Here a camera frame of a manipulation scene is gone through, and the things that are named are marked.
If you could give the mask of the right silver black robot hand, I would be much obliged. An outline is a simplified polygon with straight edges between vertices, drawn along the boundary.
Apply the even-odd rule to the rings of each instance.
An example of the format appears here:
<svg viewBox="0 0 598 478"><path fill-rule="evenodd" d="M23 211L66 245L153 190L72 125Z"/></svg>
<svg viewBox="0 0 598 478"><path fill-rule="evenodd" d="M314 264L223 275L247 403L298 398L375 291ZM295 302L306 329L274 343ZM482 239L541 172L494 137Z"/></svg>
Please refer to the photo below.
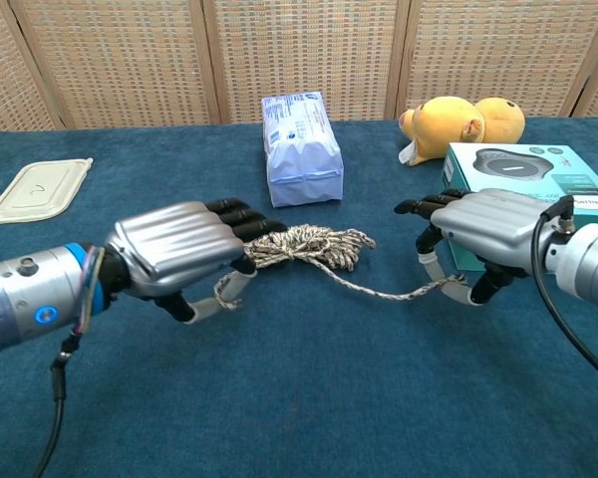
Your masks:
<svg viewBox="0 0 598 478"><path fill-rule="evenodd" d="M405 199L394 207L394 212L415 214L429 221L416 241L416 249L420 264L432 280L445 276L436 253L442 240L461 247L484 264L484 272L474 285L454 281L442 285L448 298L478 307L516 278L534 274L532 234L541 214L554 204L499 188L479 192L450 188L420 199Z"/></svg>

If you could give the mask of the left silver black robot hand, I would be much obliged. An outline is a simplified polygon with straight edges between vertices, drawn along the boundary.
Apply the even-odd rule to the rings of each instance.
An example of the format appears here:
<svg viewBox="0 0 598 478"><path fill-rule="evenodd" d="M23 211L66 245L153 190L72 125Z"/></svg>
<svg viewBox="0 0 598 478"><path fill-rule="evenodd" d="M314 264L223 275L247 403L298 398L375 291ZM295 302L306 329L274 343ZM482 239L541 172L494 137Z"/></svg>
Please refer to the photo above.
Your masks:
<svg viewBox="0 0 598 478"><path fill-rule="evenodd" d="M182 201L115 223L100 281L105 303L126 293L191 325L233 305L257 275L246 244L288 227L238 198ZM182 291L224 268L213 296L188 301Z"/></svg>

